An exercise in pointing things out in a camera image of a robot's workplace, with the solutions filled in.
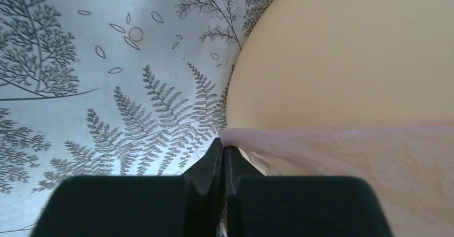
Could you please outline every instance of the tablecloth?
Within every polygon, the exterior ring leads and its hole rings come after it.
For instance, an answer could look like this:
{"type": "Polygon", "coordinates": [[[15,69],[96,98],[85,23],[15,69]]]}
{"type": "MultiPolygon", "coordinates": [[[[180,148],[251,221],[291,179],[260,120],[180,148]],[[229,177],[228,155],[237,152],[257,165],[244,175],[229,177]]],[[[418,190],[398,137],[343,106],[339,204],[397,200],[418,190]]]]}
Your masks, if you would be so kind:
{"type": "Polygon", "coordinates": [[[0,237],[29,235],[68,177],[195,163],[271,1],[0,0],[0,237]]]}

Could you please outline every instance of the plant drawing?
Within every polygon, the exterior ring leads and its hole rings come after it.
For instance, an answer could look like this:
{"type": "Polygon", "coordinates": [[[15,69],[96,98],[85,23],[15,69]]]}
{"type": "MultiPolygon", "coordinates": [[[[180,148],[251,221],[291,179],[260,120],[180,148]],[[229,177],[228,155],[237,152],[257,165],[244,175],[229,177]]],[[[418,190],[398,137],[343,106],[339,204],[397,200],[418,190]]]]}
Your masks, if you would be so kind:
{"type": "Polygon", "coordinates": [[[246,0],[246,6],[250,8],[246,10],[246,15],[243,16],[243,18],[246,19],[243,24],[243,30],[246,30],[244,37],[248,37],[249,34],[251,34],[255,24],[257,24],[272,1],[273,0],[246,0]]]}
{"type": "Polygon", "coordinates": [[[142,81],[150,104],[136,104],[117,86],[113,97],[123,119],[123,130],[112,128],[94,109],[88,109],[87,127],[94,146],[66,141],[72,159],[52,159],[50,164],[54,170],[44,173],[44,180],[32,192],[53,189],[74,175],[112,174],[116,164],[119,164],[120,175],[144,175],[150,173],[152,163],[164,150],[166,153],[157,174],[162,175],[175,159],[183,169],[197,149],[206,147],[204,142],[226,125],[225,97],[219,98],[214,93],[215,84],[195,66],[191,63],[187,66],[197,84],[194,104],[181,98],[181,91],[157,79],[152,68],[146,66],[142,81]]]}
{"type": "Polygon", "coordinates": [[[228,44],[237,44],[241,50],[241,43],[234,29],[234,23],[240,18],[239,7],[234,6],[238,0],[178,0],[175,5],[180,19],[186,18],[191,10],[218,18],[224,25],[208,26],[200,38],[213,41],[217,38],[225,40],[228,44]]]}
{"type": "Polygon", "coordinates": [[[79,78],[70,67],[77,60],[74,36],[61,30],[61,14],[45,2],[0,0],[6,27],[0,30],[0,88],[14,86],[42,99],[94,91],[78,92],[79,78]]]}
{"type": "Polygon", "coordinates": [[[32,151],[50,148],[43,135],[33,135],[28,127],[16,127],[7,119],[9,109],[0,108],[0,193],[11,193],[12,182],[28,182],[26,167],[38,167],[38,157],[32,151]]]}

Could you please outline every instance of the leaf print tablecloth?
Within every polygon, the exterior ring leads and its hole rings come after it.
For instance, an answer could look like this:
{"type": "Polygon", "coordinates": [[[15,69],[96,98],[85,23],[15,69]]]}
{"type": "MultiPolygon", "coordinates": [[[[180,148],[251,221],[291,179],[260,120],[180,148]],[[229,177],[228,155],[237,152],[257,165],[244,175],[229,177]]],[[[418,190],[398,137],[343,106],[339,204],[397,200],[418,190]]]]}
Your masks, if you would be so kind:
{"type": "Polygon", "coordinates": [[[273,0],[0,0],[0,236],[65,178],[179,175],[273,0]]]}

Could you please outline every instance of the white patterned fabric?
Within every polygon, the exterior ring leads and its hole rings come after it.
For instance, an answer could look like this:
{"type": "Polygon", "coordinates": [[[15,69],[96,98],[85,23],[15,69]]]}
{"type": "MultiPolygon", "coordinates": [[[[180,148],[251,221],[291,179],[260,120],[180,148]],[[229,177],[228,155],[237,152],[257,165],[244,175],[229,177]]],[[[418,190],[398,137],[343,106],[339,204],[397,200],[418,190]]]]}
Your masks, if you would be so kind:
{"type": "Polygon", "coordinates": [[[179,175],[272,0],[0,0],[0,237],[90,175],[179,175]]]}

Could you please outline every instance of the yellow circular object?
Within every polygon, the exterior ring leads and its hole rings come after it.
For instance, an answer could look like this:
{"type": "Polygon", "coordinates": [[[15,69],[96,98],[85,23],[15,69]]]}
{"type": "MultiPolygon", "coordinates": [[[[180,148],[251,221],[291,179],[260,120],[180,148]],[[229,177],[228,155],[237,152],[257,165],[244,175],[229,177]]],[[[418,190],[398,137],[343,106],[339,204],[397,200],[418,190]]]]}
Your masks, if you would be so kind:
{"type": "Polygon", "coordinates": [[[454,0],[275,0],[231,79],[228,127],[454,115],[454,0]]]}

